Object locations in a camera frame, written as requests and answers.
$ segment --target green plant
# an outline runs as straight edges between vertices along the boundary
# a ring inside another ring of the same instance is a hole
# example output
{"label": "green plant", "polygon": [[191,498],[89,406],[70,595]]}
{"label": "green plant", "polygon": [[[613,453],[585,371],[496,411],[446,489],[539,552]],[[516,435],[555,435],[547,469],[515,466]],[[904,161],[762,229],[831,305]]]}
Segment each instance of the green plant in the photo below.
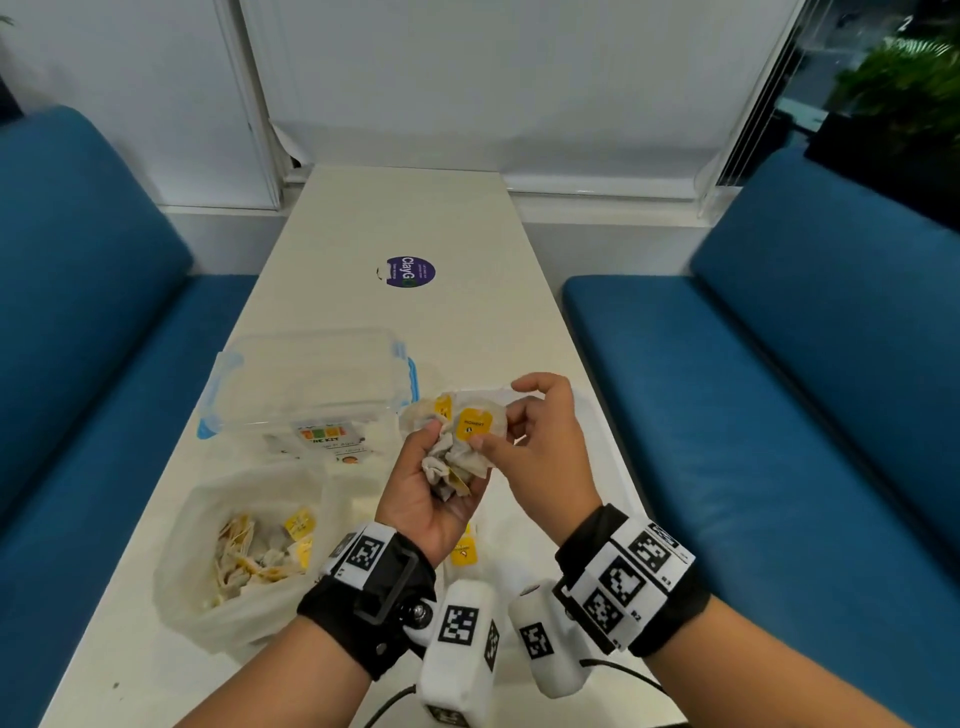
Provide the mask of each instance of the green plant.
{"label": "green plant", "polygon": [[837,75],[852,114],[888,132],[895,152],[960,150],[960,50],[935,40],[887,38]]}

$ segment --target round purple sticker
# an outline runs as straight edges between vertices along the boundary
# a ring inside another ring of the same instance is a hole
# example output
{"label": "round purple sticker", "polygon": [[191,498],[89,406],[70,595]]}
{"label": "round purple sticker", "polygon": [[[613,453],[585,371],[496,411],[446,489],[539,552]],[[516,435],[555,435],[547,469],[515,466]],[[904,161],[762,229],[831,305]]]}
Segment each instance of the round purple sticker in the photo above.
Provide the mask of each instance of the round purple sticker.
{"label": "round purple sticker", "polygon": [[437,269],[433,264],[421,257],[404,255],[392,257],[387,261],[387,283],[397,288],[416,288],[426,285],[434,276]]}

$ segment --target blue cushion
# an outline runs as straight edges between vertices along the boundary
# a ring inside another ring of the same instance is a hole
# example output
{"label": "blue cushion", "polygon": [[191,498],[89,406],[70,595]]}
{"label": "blue cushion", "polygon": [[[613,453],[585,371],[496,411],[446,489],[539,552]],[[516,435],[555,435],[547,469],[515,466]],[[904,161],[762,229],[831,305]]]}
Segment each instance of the blue cushion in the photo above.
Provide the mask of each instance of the blue cushion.
{"label": "blue cushion", "polygon": [[64,107],[0,128],[0,515],[190,266],[166,217]]}
{"label": "blue cushion", "polygon": [[787,151],[690,267],[960,555],[960,235]]}
{"label": "blue cushion", "polygon": [[39,723],[255,276],[186,288],[0,530],[3,724]]}
{"label": "blue cushion", "polygon": [[719,596],[917,728],[952,724],[960,589],[689,279],[567,282],[643,493]]}

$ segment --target blue backrest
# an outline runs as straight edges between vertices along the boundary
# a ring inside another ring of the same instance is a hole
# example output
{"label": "blue backrest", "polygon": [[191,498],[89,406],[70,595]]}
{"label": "blue backrest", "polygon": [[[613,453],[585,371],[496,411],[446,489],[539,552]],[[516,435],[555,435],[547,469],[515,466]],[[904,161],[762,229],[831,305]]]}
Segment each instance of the blue backrest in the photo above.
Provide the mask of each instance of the blue backrest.
{"label": "blue backrest", "polygon": [[0,515],[190,264],[79,113],[59,107],[0,128]]}
{"label": "blue backrest", "polygon": [[787,150],[690,267],[960,553],[960,235]]}

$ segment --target black wrist strap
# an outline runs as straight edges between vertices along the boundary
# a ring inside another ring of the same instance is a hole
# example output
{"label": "black wrist strap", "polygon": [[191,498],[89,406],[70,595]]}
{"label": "black wrist strap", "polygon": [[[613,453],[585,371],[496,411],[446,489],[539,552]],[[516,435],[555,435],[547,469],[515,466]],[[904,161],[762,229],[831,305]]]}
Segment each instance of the black wrist strap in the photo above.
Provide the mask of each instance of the black wrist strap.
{"label": "black wrist strap", "polygon": [[557,551],[554,594],[602,651],[648,657],[707,608],[694,557],[649,519],[597,508]]}
{"label": "black wrist strap", "polygon": [[[375,561],[369,558],[370,539],[365,541],[362,531],[349,537],[346,547],[341,542],[334,550],[329,573],[307,592],[297,613],[322,627],[378,680],[410,647],[403,631],[406,611],[422,599],[436,601],[436,573],[417,545],[399,533],[379,542],[382,552],[375,554]],[[367,563],[371,565],[361,588],[343,580],[345,565],[353,567],[355,578],[357,565]]]}

